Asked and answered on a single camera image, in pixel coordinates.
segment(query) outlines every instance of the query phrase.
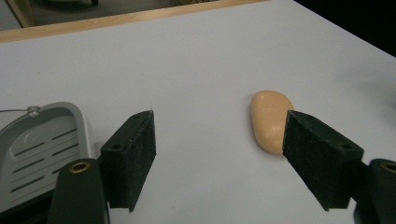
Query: gray plastic tray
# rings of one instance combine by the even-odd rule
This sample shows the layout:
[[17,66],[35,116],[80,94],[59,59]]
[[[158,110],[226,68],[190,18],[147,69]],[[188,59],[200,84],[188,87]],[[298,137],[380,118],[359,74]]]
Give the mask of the gray plastic tray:
[[94,157],[87,120],[73,104],[15,119],[0,131],[0,213],[54,189],[70,161]]

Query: white tabletop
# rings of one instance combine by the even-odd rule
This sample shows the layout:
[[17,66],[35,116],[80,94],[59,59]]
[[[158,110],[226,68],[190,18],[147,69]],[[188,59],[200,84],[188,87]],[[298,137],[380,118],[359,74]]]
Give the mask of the white tabletop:
[[0,45],[0,109],[67,101],[105,142],[153,109],[157,152],[137,206],[112,224],[353,223],[322,210],[250,124],[255,91],[289,96],[396,161],[396,59],[290,0]]

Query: screw hole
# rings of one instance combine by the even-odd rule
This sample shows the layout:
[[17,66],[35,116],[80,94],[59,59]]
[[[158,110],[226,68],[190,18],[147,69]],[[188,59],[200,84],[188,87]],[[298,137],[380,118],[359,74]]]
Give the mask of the screw hole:
[[88,170],[90,168],[90,166],[91,165],[88,162],[85,162],[85,161],[78,162],[78,163],[70,166],[69,171],[72,174],[78,174],[78,173]]
[[113,148],[113,149],[119,149],[119,148],[121,148],[121,145],[115,144],[115,145],[111,146],[111,148]]
[[396,164],[386,162],[386,163],[382,163],[381,166],[382,168],[396,174]]

